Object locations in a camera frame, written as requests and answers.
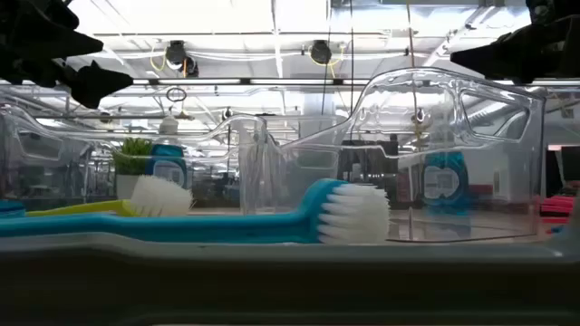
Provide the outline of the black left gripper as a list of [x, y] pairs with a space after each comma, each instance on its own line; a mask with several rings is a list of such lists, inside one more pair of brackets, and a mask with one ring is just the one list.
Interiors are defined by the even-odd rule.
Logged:
[[103, 43], [79, 33], [72, 0], [0, 0], [0, 51], [28, 61], [0, 62], [0, 78], [14, 85], [24, 80], [45, 87], [68, 85], [82, 106], [97, 109], [101, 99], [133, 84], [129, 74], [103, 69], [96, 61], [80, 70], [50, 59], [102, 50]]

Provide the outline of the small potted green plant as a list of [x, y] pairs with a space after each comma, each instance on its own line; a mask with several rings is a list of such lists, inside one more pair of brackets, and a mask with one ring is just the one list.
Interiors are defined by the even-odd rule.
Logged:
[[112, 152], [118, 199], [130, 199], [138, 178], [144, 175], [153, 144], [148, 139], [127, 138]]

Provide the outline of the yellow dish brush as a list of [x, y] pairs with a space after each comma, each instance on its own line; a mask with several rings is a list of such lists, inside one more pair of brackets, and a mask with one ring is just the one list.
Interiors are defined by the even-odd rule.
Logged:
[[64, 206], [43, 211], [26, 212], [27, 216], [59, 216], [83, 213], [112, 212], [117, 216], [156, 217], [184, 216], [191, 204], [187, 189], [164, 178], [139, 176], [130, 199]]

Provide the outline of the blue dish brush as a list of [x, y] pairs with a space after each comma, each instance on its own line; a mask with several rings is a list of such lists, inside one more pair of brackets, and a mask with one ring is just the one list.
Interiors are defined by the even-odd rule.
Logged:
[[320, 179], [295, 210], [257, 216], [121, 217], [107, 213], [0, 219], [0, 237], [107, 233], [162, 243], [381, 244], [389, 230], [384, 190]]

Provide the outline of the clear rectangular plastic bin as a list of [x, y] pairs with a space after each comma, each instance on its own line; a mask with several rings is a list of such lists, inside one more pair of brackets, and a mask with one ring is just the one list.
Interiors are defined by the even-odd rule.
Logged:
[[296, 208], [307, 188], [338, 173], [347, 118], [335, 115], [248, 116], [231, 123], [245, 214]]

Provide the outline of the clear handled plastic bin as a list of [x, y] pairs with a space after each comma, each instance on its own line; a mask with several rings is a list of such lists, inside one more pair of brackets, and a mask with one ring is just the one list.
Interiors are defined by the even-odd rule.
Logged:
[[[334, 179], [377, 187], [391, 207], [389, 239], [460, 242], [533, 235], [542, 195], [542, 97], [436, 68], [373, 77], [349, 118]], [[430, 153], [460, 151], [469, 173], [466, 215], [422, 201]]]
[[253, 211], [259, 197], [266, 123], [238, 115], [208, 133], [175, 130], [76, 129], [61, 117], [37, 119], [14, 104], [0, 104], [0, 205], [26, 213], [129, 199], [137, 180], [152, 175], [184, 195], [188, 211], [235, 207]]

